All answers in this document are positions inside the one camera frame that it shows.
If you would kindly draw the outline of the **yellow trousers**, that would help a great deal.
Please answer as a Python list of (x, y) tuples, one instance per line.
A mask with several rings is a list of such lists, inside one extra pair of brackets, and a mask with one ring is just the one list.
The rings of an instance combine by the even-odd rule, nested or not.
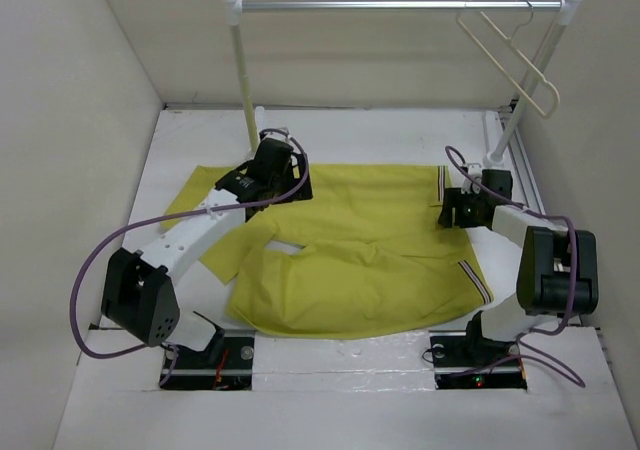
[(315, 164), (309, 179), (311, 199), (258, 212), (202, 256), (232, 285), (228, 316), (277, 336), (359, 339), (492, 302), (467, 233), (438, 225), (445, 167)]

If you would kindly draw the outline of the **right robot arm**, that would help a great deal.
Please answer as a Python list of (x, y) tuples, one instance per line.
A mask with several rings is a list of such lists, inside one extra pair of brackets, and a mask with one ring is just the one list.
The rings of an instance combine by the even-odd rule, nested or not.
[(434, 352), (439, 364), (483, 367), (503, 361), (519, 337), (540, 332), (543, 322), (557, 320), (552, 332), (558, 334), (571, 318), (598, 306), (595, 235), (512, 201), (512, 189), (509, 171), (484, 169), (442, 192), (439, 226), (484, 227), (517, 245), (521, 257), (515, 293), (476, 312), (463, 335), (446, 339)]

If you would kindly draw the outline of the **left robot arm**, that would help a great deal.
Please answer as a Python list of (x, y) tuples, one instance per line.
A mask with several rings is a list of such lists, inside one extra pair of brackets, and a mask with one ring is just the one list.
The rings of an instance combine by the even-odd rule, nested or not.
[(156, 240), (109, 259), (101, 313), (148, 347), (188, 354), (201, 366), (222, 354), (222, 327), (180, 309), (176, 287), (219, 240), (273, 204), (313, 197), (308, 159), (281, 129), (261, 132), (254, 157), (220, 177), (192, 210)]

